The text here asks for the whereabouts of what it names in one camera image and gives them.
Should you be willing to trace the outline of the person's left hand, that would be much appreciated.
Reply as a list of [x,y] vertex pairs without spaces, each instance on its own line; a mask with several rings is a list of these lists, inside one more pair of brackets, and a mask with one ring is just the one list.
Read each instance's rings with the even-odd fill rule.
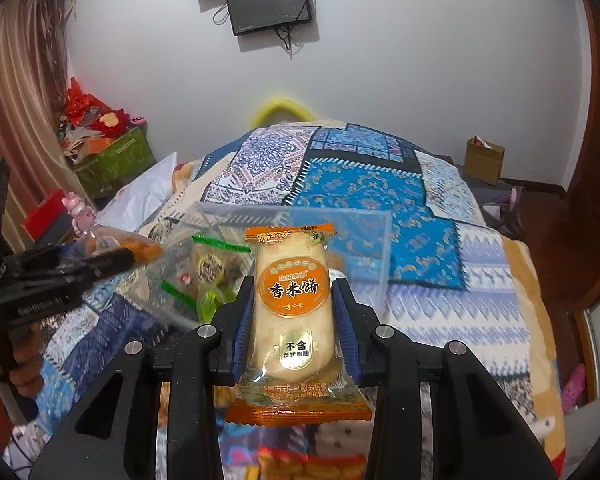
[[10,371],[9,378],[25,398],[35,399],[43,389],[43,347],[44,337],[40,323],[30,324],[24,335],[12,345],[16,366]]

